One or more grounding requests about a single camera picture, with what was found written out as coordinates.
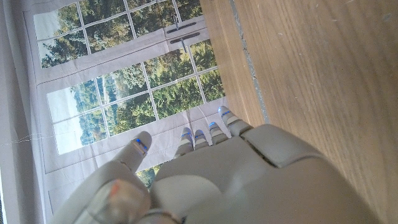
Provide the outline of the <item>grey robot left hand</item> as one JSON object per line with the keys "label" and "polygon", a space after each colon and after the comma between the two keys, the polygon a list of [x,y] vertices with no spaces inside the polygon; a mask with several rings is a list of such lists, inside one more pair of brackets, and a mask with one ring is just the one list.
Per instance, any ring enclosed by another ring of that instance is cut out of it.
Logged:
{"label": "grey robot left hand", "polygon": [[317,149],[271,124],[252,127],[218,110],[228,129],[185,128],[150,187],[136,171],[152,138],[139,133],[94,171],[52,223],[378,223],[377,215]]}

